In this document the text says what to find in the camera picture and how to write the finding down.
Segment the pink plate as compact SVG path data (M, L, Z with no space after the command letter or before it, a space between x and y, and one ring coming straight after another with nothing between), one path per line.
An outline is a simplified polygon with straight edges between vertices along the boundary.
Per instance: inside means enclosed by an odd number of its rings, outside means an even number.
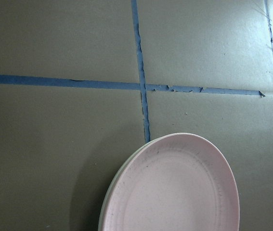
M122 172L104 231L237 231L240 205L221 151L198 135L148 145Z

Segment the cream plate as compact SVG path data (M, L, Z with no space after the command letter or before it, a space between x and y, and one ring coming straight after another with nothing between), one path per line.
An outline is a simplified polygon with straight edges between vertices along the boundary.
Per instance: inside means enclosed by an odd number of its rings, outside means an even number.
M193 135L191 133L184 133L184 132L179 132L179 133L172 133L172 134L168 134L168 135L165 135L165 136L162 136L162 137L159 137L159 138L156 138L146 144L144 144L143 146L141 146L139 149L137 149L132 155L130 155L128 157L128 159L122 164L122 166L119 168L119 170L117 171L117 173L115 174L115 176L113 177L108 189L107 189L107 192L105 194L105 197L104 197L104 200L103 200L103 204L102 204L102 208L101 208L101 212L100 212L100 216L99 216L99 223L98 223L98 228L97 230L98 231L103 231L104 228L103 228L103 225L104 225L104 220L105 220L105 217L106 217L106 210L107 210L107 207L108 207L108 204L109 204L109 201L110 201L110 198L112 196L112 193L114 191L114 188L116 187L116 184L117 184L117 181L118 179L120 178L122 172L126 169L126 167L130 164L130 162L132 160L134 160L136 158L136 156L143 150L146 149L146 147L148 145L151 145L152 143L156 143L160 140L165 140L166 138L169 138L169 137L176 137L176 136L186 136L186 135Z

